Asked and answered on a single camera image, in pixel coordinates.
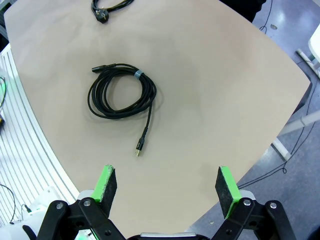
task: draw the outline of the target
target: gray floor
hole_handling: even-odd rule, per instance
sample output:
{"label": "gray floor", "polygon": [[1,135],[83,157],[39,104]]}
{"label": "gray floor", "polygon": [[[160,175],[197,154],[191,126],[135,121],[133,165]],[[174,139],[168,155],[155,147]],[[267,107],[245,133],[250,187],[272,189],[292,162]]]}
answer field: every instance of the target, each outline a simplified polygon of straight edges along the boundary
{"label": "gray floor", "polygon": [[[267,0],[262,10],[256,15],[253,24],[257,28],[265,24],[270,4],[271,0]],[[277,29],[271,29],[271,24],[275,25]],[[320,7],[312,0],[274,0],[266,35],[273,39],[293,61],[299,63],[302,59],[295,51],[300,48],[309,56],[308,40],[319,24]],[[300,63],[299,67],[311,77],[313,86],[315,86],[317,76],[314,72],[305,63]],[[309,113],[320,109],[319,82],[317,85],[310,103]],[[305,105],[292,115],[290,121],[304,116],[306,111],[307,106]],[[311,126],[305,128],[299,142],[305,139],[310,128]],[[291,151],[300,132],[297,130],[279,139]],[[261,204],[273,199],[280,201],[298,240],[307,239],[310,233],[320,226],[319,144],[320,122],[314,125],[307,140],[286,165],[286,174],[279,171],[273,176],[245,188],[253,192]],[[282,158],[270,147],[238,184],[257,178],[282,163]],[[223,220],[220,205],[216,204],[188,230],[211,238]],[[239,239],[256,239],[256,237],[252,231],[244,230]]]}

